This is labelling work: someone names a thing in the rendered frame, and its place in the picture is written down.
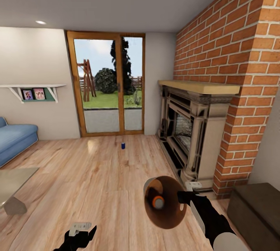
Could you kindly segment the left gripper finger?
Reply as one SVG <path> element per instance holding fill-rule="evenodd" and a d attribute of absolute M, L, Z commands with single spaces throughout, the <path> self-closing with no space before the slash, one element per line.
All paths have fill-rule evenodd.
<path fill-rule="evenodd" d="M 89 243 L 90 240 L 93 239 L 96 230 L 97 230 L 97 225 L 89 232 L 88 243 Z"/>

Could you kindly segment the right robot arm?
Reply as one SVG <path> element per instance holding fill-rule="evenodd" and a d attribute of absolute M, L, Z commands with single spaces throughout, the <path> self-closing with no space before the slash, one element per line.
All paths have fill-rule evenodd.
<path fill-rule="evenodd" d="M 201 188 L 200 182 L 185 182 L 185 191 L 178 191 L 178 202 L 188 204 L 213 251 L 250 251 L 231 229 L 228 220 L 219 214 L 206 195 L 193 191 Z"/>

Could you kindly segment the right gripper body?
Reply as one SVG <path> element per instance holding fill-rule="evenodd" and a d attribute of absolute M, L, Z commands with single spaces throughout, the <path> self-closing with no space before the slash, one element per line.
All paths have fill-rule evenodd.
<path fill-rule="evenodd" d="M 193 193 L 198 193 L 198 192 L 197 191 L 178 191 L 177 192 L 178 202 L 180 204 L 189 204 L 188 197 Z"/>

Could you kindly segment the trash can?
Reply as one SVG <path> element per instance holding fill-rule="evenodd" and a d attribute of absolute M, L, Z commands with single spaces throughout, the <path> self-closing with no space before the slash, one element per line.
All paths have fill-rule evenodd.
<path fill-rule="evenodd" d="M 162 210 L 157 210 L 149 199 L 149 192 L 158 190 L 165 200 Z M 182 185 L 171 176 L 154 177 L 146 181 L 143 188 L 144 207 L 149 220 L 158 228 L 170 230 L 182 222 L 185 217 L 187 204 L 180 210 L 177 192 L 184 191 Z"/>

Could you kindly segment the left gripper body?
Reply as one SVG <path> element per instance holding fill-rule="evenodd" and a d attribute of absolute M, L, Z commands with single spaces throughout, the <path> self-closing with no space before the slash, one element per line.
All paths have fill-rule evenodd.
<path fill-rule="evenodd" d="M 68 244 L 71 247 L 71 251 L 77 251 L 78 248 L 86 248 L 88 243 L 88 235 L 87 231 L 79 231 L 79 234 L 76 236 L 69 236 L 69 232 L 65 233 L 65 239 L 63 244 Z"/>

